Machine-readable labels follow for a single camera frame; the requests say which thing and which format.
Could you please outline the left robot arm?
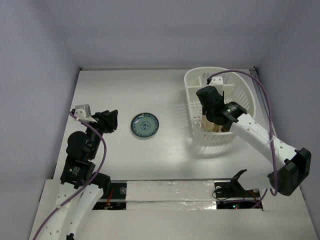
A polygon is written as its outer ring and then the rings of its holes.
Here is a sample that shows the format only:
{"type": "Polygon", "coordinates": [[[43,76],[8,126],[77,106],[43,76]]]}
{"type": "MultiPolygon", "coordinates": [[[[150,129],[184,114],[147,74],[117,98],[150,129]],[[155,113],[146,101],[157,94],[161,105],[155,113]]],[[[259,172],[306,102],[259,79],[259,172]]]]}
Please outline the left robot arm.
{"type": "Polygon", "coordinates": [[[110,194],[111,178],[100,173],[101,165],[93,163],[100,144],[103,158],[107,145],[103,134],[111,134],[118,127],[118,110],[91,114],[90,106],[77,105],[69,115],[86,127],[75,131],[67,139],[66,160],[60,176],[59,192],[41,240],[75,240],[90,211],[100,198],[110,194]]]}

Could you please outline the beige plate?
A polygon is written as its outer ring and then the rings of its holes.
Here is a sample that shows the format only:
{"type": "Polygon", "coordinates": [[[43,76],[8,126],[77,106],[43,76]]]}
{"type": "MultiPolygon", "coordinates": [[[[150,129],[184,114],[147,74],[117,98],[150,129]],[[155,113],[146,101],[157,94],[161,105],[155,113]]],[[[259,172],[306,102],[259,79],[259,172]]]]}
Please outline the beige plate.
{"type": "Polygon", "coordinates": [[[205,115],[201,117],[201,128],[206,132],[211,133],[222,133],[225,132],[224,128],[221,125],[217,125],[213,122],[208,121],[205,115]]]}

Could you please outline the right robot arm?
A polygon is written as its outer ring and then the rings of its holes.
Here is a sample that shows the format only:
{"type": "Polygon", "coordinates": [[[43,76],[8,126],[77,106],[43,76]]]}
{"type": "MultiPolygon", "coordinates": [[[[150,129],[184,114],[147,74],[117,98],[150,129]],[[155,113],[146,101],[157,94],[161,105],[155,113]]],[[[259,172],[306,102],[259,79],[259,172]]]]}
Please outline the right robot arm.
{"type": "Polygon", "coordinates": [[[196,92],[206,119],[245,140],[272,163],[268,174],[271,186],[281,195],[290,196],[310,173],[312,154],[306,148],[296,149],[257,123],[238,103],[224,102],[214,86],[196,92]]]}

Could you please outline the blue patterned plate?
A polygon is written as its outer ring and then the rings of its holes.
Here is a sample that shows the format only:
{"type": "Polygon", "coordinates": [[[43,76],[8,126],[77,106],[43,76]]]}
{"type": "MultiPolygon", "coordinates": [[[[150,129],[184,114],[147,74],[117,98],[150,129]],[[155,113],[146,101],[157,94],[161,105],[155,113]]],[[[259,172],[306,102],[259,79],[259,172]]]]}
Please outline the blue patterned plate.
{"type": "Polygon", "coordinates": [[[130,123],[132,133],[139,138],[150,138],[155,135],[159,129],[158,118],[148,112],[137,114],[130,123]]]}

